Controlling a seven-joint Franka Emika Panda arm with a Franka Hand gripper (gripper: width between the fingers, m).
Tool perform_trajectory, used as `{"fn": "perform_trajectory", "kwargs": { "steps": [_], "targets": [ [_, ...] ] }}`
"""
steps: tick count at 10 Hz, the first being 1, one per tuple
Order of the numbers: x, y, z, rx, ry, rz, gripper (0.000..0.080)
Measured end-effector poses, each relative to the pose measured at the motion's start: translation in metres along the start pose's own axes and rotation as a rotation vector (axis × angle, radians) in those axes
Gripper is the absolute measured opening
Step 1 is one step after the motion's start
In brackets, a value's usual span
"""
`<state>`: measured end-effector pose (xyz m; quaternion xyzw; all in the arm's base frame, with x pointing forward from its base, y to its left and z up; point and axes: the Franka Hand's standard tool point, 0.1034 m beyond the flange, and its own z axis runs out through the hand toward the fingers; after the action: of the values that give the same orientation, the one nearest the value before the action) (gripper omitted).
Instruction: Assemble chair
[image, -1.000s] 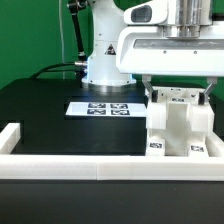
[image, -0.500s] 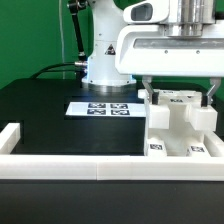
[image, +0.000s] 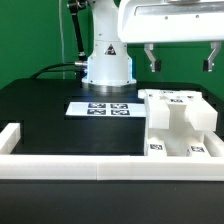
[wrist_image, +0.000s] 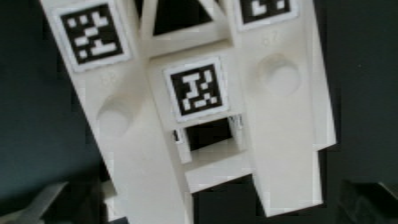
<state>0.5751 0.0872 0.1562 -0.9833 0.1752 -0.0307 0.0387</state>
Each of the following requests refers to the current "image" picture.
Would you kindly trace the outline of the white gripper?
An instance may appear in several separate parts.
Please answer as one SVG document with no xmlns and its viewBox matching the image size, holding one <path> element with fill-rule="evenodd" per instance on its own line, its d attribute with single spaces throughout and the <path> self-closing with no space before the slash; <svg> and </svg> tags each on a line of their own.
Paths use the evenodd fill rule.
<svg viewBox="0 0 224 224">
<path fill-rule="evenodd" d="M 224 40 L 224 0 L 121 0 L 118 36 L 122 42 L 147 43 L 151 71 L 161 71 L 152 43 L 211 42 L 203 71 L 212 72 Z"/>
</svg>

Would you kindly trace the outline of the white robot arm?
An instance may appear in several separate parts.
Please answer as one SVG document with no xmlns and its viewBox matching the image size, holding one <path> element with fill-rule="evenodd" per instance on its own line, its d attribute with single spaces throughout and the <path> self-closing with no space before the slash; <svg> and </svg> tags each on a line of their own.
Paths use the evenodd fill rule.
<svg viewBox="0 0 224 224">
<path fill-rule="evenodd" d="M 161 70 L 154 45 L 172 42 L 211 43 L 203 69 L 213 61 L 224 41 L 224 0 L 87 0 L 94 22 L 93 52 L 87 59 L 87 88 L 116 91 L 136 84 L 132 76 L 129 43 L 142 43 L 151 70 Z"/>
</svg>

